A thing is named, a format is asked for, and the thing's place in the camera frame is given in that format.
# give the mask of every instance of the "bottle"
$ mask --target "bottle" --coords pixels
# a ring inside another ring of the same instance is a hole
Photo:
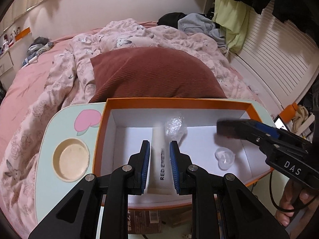
[[[279,116],[284,123],[288,123],[295,116],[297,109],[298,105],[294,102],[293,104],[285,107],[285,109],[280,112]]]
[[[169,158],[169,143],[165,139],[164,126],[157,123],[152,133],[147,193],[173,195],[174,192],[176,193]]]
[[[8,41],[4,41],[2,45],[3,52],[6,52],[9,49]]]

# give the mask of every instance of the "pink blanket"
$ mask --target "pink blanket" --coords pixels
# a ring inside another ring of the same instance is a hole
[[[68,43],[66,49],[59,54],[54,53],[59,51],[59,46],[63,48],[62,42],[64,46]],[[18,118],[21,124],[18,129],[12,128],[11,134],[7,135],[11,136],[11,140],[0,165],[0,191],[7,210],[6,216],[23,239],[36,226],[34,180],[45,128],[58,110],[73,104],[87,103],[94,95],[95,83],[90,58],[123,47],[161,46],[183,50],[202,60],[213,71],[227,97],[254,99],[252,92],[217,49],[216,42],[202,33],[185,34],[167,26],[146,29],[133,19],[128,19],[111,22],[100,31],[80,34],[62,42],[39,57],[39,63],[19,71],[18,79],[8,92],[9,95],[14,93],[18,80],[27,75],[30,68],[37,71],[38,78],[45,76],[49,70],[47,79],[35,87],[32,85],[34,79],[28,79],[26,92],[37,89],[34,94],[38,93],[38,96],[27,99],[21,93],[23,99],[29,100],[25,103],[31,105],[27,110],[15,112],[15,115],[13,113],[8,118]],[[39,64],[45,64],[46,70],[39,71]],[[39,94],[42,85],[44,91]]]

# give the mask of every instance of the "cardboard box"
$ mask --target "cardboard box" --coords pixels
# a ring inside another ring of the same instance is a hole
[[[165,123],[178,113],[185,118],[188,126],[188,134],[180,150],[190,156],[193,164],[220,176],[233,173],[246,185],[271,171],[265,163],[266,156],[258,146],[216,135],[216,122],[220,118],[261,121],[251,103],[212,99],[125,98],[108,99],[106,102],[95,148],[93,173],[106,175],[127,164],[130,156],[140,151],[143,140],[151,142],[154,124],[159,121]],[[236,154],[234,164],[227,171],[218,167],[215,151],[219,147],[227,147]],[[128,202],[130,209],[170,209],[190,204],[189,195],[148,193],[129,195]]]
[[[127,231],[129,234],[147,235],[162,232],[159,211],[129,210],[127,213]]]

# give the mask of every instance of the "pink bedsheet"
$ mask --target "pink bedsheet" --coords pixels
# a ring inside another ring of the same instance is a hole
[[[95,34],[99,29],[92,30],[88,34]],[[69,40],[75,35],[65,36],[55,40],[55,46],[42,54],[38,63],[31,64],[18,71],[16,77],[7,91],[7,95],[0,106],[0,159],[12,139],[15,131],[22,122],[28,107],[33,104],[44,90],[47,76],[52,67],[54,56],[63,52],[68,46]],[[8,215],[0,196],[0,208]]]

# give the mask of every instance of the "human hand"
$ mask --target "human hand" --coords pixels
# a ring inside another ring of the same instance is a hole
[[[279,206],[284,209],[293,209],[293,202],[291,202],[293,196],[296,194],[293,181],[289,180],[285,186],[284,193],[282,195],[282,198],[280,200]],[[309,201],[311,201],[314,198],[314,195],[309,193],[306,190],[302,190],[299,195],[300,200],[303,204],[307,204]],[[290,233],[290,238],[295,239],[297,236],[301,233],[301,231],[306,227],[308,222],[310,221],[311,217],[315,213],[317,207],[319,205],[319,199],[316,198],[314,202],[312,202],[309,206],[306,207],[306,212],[296,225],[294,229]],[[290,222],[290,217],[293,216],[293,212],[290,213],[283,213],[277,210],[275,214],[275,218],[283,225],[288,226]]]

